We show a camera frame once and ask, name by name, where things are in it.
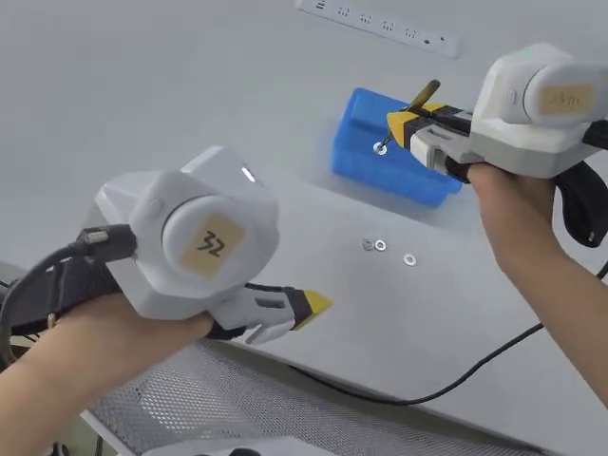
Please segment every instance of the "number label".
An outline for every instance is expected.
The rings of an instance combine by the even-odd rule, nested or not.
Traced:
[[[205,278],[215,277],[244,237],[244,229],[221,213],[211,214],[187,245],[181,265]]]
[[[594,88],[588,84],[552,85],[541,92],[541,114],[585,114],[593,105]]]

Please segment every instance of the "electrical outlet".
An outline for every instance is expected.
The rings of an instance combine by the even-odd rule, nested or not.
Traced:
[[[338,7],[335,13],[340,17],[348,19],[351,17],[352,9],[350,9],[349,7]]]
[[[383,21],[382,22],[382,30],[383,31],[394,31],[395,23],[391,21]]]
[[[416,41],[418,38],[418,30],[416,28],[405,27],[403,31],[403,39],[406,43]]]
[[[363,13],[363,14],[361,14],[361,17],[359,17],[359,22],[361,24],[369,26],[369,25],[371,25],[372,19],[373,19],[373,17],[371,16],[371,14]]]
[[[386,14],[353,8],[345,0],[297,0],[295,6],[299,10],[338,24],[364,30],[450,59],[458,57],[460,52],[460,42],[455,37],[406,25]]]

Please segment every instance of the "white table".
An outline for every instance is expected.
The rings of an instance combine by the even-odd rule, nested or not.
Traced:
[[[326,221],[311,230],[295,214],[283,217],[281,249],[260,280],[290,280],[339,301],[309,331],[263,350],[404,398],[451,381],[534,316],[480,240],[469,189],[430,211],[331,175],[331,141],[344,105],[356,86],[407,99],[437,77],[444,82],[438,99],[473,106],[496,57],[540,40],[601,58],[608,5],[356,2],[366,3],[460,36],[463,56],[450,61],[317,20],[291,0],[4,2],[0,258],[28,267],[72,240],[106,179],[176,167],[210,144],[229,143],[254,168],[271,164],[332,190],[312,207],[305,195],[326,190],[263,171],[280,189],[284,213],[298,200]],[[608,155],[591,162],[608,178]],[[389,241],[383,256],[362,256],[363,234],[337,215],[345,211],[361,231]],[[346,235],[328,247],[339,229]],[[305,243],[311,234],[323,245],[319,256]],[[566,242],[594,270],[606,256]],[[404,249],[421,257],[406,274],[395,265]],[[330,269],[327,255],[337,265],[352,260],[350,269]],[[383,307],[370,308],[370,292]],[[605,410],[546,334],[427,409],[563,454],[608,450]]]

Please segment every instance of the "hand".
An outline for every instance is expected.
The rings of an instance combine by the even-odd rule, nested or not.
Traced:
[[[513,261],[565,255],[551,226],[555,196],[551,180],[513,176],[488,164],[472,166],[468,178],[501,268]]]
[[[95,299],[62,317],[20,363],[49,381],[94,398],[203,338],[213,320],[139,316],[122,294]]]

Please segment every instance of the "blue foam block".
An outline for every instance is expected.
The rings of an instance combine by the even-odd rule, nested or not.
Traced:
[[[431,207],[438,207],[462,184],[419,163],[395,142],[387,154],[373,153],[373,145],[387,135],[387,113],[408,104],[356,88],[347,104],[333,142],[334,173]]]

